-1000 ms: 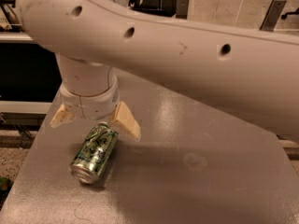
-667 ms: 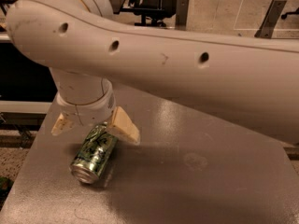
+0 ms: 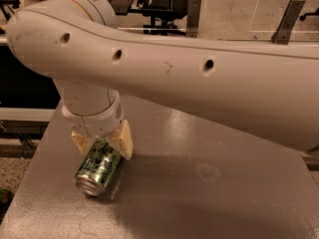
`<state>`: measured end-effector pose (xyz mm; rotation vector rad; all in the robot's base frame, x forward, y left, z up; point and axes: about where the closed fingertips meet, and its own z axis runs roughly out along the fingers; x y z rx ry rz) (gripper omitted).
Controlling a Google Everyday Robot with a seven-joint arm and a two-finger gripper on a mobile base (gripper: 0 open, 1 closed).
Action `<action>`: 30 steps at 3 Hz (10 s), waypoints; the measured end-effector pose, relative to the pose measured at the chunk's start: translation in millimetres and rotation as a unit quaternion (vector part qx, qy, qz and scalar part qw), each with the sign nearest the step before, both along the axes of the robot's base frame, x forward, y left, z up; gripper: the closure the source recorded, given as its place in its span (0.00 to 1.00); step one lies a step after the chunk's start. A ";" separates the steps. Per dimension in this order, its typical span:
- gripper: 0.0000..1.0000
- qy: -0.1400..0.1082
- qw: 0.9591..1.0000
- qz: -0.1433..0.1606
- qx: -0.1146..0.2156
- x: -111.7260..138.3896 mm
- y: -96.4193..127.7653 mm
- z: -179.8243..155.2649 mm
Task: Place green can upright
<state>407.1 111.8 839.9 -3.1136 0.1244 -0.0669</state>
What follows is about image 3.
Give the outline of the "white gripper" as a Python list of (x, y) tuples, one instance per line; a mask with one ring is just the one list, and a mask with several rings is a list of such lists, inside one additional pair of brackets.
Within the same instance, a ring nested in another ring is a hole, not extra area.
[(124, 109), (117, 91), (75, 93), (63, 90), (62, 101), (62, 115), (73, 131), (71, 138), (81, 154), (88, 153), (92, 145), (90, 137), (108, 134), (110, 147), (124, 159), (132, 158), (131, 128), (129, 122), (123, 120)]

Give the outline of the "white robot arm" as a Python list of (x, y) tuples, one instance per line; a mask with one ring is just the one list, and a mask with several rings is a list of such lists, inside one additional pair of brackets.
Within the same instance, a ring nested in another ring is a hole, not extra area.
[(131, 95), (307, 152), (319, 146), (319, 44), (147, 36), (118, 29), (108, 0), (16, 12), (7, 44), (53, 79), (71, 129), (107, 135)]

